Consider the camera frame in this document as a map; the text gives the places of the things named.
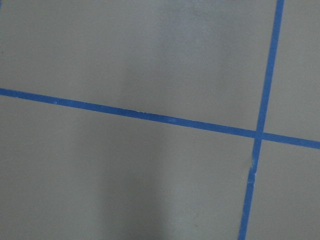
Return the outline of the blue tape line crosswise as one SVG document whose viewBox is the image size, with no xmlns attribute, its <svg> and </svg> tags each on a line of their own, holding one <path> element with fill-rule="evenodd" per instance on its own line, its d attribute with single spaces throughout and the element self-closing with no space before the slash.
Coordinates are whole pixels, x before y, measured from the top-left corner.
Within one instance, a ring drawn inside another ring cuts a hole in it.
<svg viewBox="0 0 320 240">
<path fill-rule="evenodd" d="M 277 50 L 281 32 L 282 17 L 285 2 L 278 0 L 275 5 L 275 13 L 272 25 L 272 34 L 270 39 L 267 64 L 264 75 L 263 88 L 261 92 L 261 99 L 259 105 L 259 113 L 257 118 L 254 142 L 251 154 L 251 167 L 248 171 L 246 191 L 243 201 L 242 215 L 240 220 L 240 226 L 238 231 L 238 239 L 245 240 L 247 237 L 248 225 L 250 220 L 250 212 L 252 206 L 252 200 L 254 196 L 256 175 L 259 167 L 259 159 L 262 148 L 263 133 L 265 130 L 265 123 L 268 112 L 268 105 L 272 87 L 272 80 L 274 74 L 274 68 L 276 64 Z"/>
</svg>

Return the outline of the blue tape line lengthwise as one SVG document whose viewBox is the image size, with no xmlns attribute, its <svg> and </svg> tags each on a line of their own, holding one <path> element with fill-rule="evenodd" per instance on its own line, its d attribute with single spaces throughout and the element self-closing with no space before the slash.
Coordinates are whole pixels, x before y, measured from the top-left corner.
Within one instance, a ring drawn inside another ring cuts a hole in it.
<svg viewBox="0 0 320 240">
<path fill-rule="evenodd" d="M 256 131 L 250 130 L 250 129 L 214 124 L 214 123 L 203 122 L 203 121 L 195 121 L 195 120 L 189 120 L 184 118 L 159 115 L 159 114 L 153 114 L 153 113 L 147 113 L 147 112 L 140 112 L 140 111 L 135 111 L 130 109 L 112 107 L 107 105 L 101 105 L 101 104 L 95 104 L 95 103 L 89 103 L 89 102 L 83 102 L 83 101 L 77 101 L 77 100 L 71 100 L 71 99 L 65 99 L 65 98 L 58 98 L 53 96 L 29 93 L 24 91 L 17 91 L 17 90 L 6 89 L 6 88 L 1 88 L 0 94 L 2 96 L 11 97 L 11 98 L 41 102 L 46 104 L 82 109 L 87 111 L 93 111 L 93 112 L 99 112 L 104 114 L 111 114 L 111 115 L 171 124 L 171 125 L 177 125 L 177 126 L 182 126 L 187 128 L 224 133 L 224 134 L 241 136 L 241 137 L 252 138 L 252 139 L 254 139 L 257 136 Z"/>
</svg>

